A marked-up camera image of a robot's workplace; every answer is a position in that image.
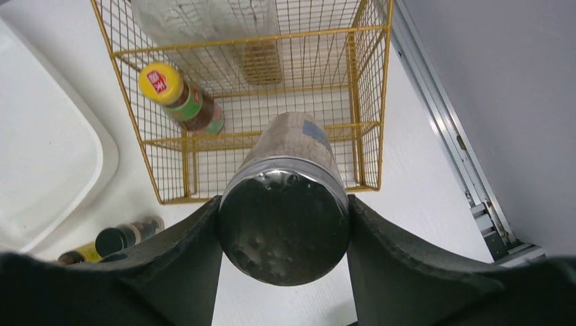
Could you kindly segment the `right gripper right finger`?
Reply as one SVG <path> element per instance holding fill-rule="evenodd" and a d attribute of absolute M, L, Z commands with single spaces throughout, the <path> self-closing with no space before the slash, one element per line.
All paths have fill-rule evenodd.
<path fill-rule="evenodd" d="M 476 261 L 395 225 L 349 196 L 347 251 L 360 325 L 574 325 L 575 259 Z"/>

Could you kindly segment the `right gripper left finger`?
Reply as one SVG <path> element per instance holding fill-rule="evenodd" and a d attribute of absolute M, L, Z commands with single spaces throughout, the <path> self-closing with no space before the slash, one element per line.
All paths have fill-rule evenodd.
<path fill-rule="evenodd" d="M 2 325 L 210 325 L 222 249 L 214 197 L 98 263 L 1 255 Z"/>

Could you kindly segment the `silver lid salt shaker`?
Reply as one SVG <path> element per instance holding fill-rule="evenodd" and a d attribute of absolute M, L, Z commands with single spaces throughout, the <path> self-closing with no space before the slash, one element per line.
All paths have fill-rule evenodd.
<path fill-rule="evenodd" d="M 231 178 L 218 213 L 228 259 L 244 274 L 298 286 L 331 272 L 350 241 L 348 197 L 319 121 L 276 116 Z"/>

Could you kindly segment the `yellow cap sauce bottle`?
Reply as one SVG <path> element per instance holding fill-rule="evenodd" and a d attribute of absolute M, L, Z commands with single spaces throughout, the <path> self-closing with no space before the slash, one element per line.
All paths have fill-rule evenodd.
<path fill-rule="evenodd" d="M 219 105 L 173 66 L 152 62 L 141 70 L 138 82 L 143 95 L 159 104 L 184 130 L 199 135 L 222 131 L 225 118 Z"/>

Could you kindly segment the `glass bottle with brown sauce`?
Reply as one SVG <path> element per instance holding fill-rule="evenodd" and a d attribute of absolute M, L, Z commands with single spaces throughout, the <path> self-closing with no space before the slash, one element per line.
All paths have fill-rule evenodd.
<path fill-rule="evenodd" d="M 238 74 L 250 85 L 279 84 L 283 72 L 275 1 L 132 1 L 136 25 L 157 46 L 169 51 L 181 68 L 210 82 L 233 81 Z"/>

